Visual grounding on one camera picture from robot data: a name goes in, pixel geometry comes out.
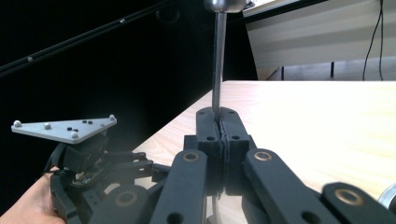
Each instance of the white wall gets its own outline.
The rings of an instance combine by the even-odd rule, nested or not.
[[[379,0],[330,0],[247,24],[258,70],[364,59]],[[370,57],[380,51],[380,24]],[[383,56],[396,55],[396,0],[384,0]]]

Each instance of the black bar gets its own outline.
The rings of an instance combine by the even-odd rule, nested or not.
[[[224,141],[224,188],[227,195],[242,195],[248,182],[243,163],[250,150],[250,137],[236,111],[221,108],[221,131]]]
[[[204,223],[206,162],[199,150],[177,153],[150,223]]]
[[[64,42],[61,42],[59,44],[56,44],[54,46],[51,46],[47,49],[42,49],[39,52],[33,53],[31,55],[28,55],[26,57],[23,57],[21,59],[18,59],[12,63],[8,63],[6,65],[3,65],[0,67],[0,77],[6,76],[8,74],[11,74],[15,71],[18,71],[22,69],[23,67],[26,67],[28,65],[31,65],[33,63],[37,63],[39,61],[42,61],[44,59],[47,59],[50,56],[53,56],[57,53],[60,53],[66,49],[73,48],[75,45],[81,44],[87,40],[90,40],[94,37],[97,37],[99,35],[105,34],[109,31],[112,31],[116,28],[119,28],[131,21],[136,21],[140,18],[143,18],[151,13],[154,13],[164,7],[170,6],[174,4],[177,0],[164,0],[161,1],[160,3],[153,5],[151,7],[145,8],[143,10],[137,11],[136,13],[133,13],[131,15],[128,15],[126,17],[123,17],[119,20],[112,21],[106,25],[97,27],[93,30],[90,30],[89,32],[86,32],[81,35],[77,35],[75,37],[72,37],[68,40],[65,40]]]
[[[339,223],[274,152],[250,150],[246,157],[245,173],[271,223]]]

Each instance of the metal rod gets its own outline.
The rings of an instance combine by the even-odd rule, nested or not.
[[[212,108],[215,113],[215,122],[219,124],[220,111],[220,84],[224,63],[224,44],[227,25],[227,13],[216,12],[215,50],[214,50],[214,74],[212,91]]]
[[[131,15],[128,15],[126,17],[123,17],[119,20],[112,21],[112,22],[107,23],[103,26],[100,26],[93,30],[90,30],[84,34],[77,35],[77,36],[72,37],[68,40],[65,40],[64,42],[61,42],[59,44],[56,44],[56,45],[51,46],[46,49],[42,49],[36,53],[33,53],[31,55],[28,55],[26,57],[18,59],[12,63],[8,63],[6,65],[0,66],[0,77],[4,77],[5,75],[11,74],[15,71],[18,71],[18,70],[22,69],[23,67],[26,67],[33,63],[37,63],[41,60],[47,59],[48,57],[53,56],[57,53],[60,53],[66,49],[70,49],[70,48],[74,47],[75,45],[81,44],[85,41],[88,41],[88,40],[94,38],[94,37],[105,34],[109,31],[119,28],[131,21],[136,21],[140,18],[143,18],[151,13],[154,13],[162,8],[165,8],[165,7],[175,4],[175,3],[176,3],[176,0],[161,1],[151,7],[147,7],[140,11],[137,11],[137,12],[135,12]]]

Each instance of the screw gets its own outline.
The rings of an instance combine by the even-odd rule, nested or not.
[[[45,124],[44,124],[44,128],[45,128],[46,130],[51,129],[50,123],[45,123]]]
[[[73,132],[71,133],[71,135],[72,135],[72,138],[78,138],[78,133],[75,132],[75,131],[73,131]]]
[[[19,120],[15,120],[15,121],[14,121],[14,126],[15,126],[16,128],[20,128],[20,127],[22,126],[22,123],[21,123]]]

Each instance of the black mechanical part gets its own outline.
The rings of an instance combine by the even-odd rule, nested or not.
[[[227,195],[242,195],[248,180],[243,163],[247,152],[256,148],[236,111],[220,108],[221,139],[224,144],[224,188]]]
[[[175,156],[150,223],[204,223],[207,156],[183,150]]]
[[[84,192],[86,202],[91,195]],[[143,187],[136,185],[121,185],[99,203],[91,203],[92,216],[89,223],[148,223],[151,211],[149,209],[149,194]]]
[[[396,223],[396,216],[363,190],[346,183],[332,183],[323,188],[322,201],[342,223]]]
[[[211,107],[197,111],[196,135],[184,136],[183,150],[198,149],[206,154],[208,157],[207,178],[211,180],[207,185],[207,194],[220,196],[223,192],[223,146],[214,117]]]
[[[88,140],[68,145],[64,153],[64,167],[76,173],[81,173],[94,166],[105,153],[108,138],[97,134]]]
[[[250,150],[245,174],[271,223],[339,223],[274,152]]]
[[[335,183],[320,194],[307,188],[273,151],[256,147],[229,108],[220,108],[219,125],[211,107],[199,110],[196,133],[185,135],[171,167],[153,164],[145,153],[104,153],[107,139],[101,134],[85,144],[60,144],[51,156],[63,168],[50,180],[55,211],[72,224],[218,224],[219,214],[206,218],[206,198],[212,196],[216,207],[225,190],[242,195],[249,224],[396,223],[361,189]],[[97,153],[96,162],[83,160],[90,153]],[[74,157],[77,162],[70,162]],[[153,187],[134,184],[148,176]]]

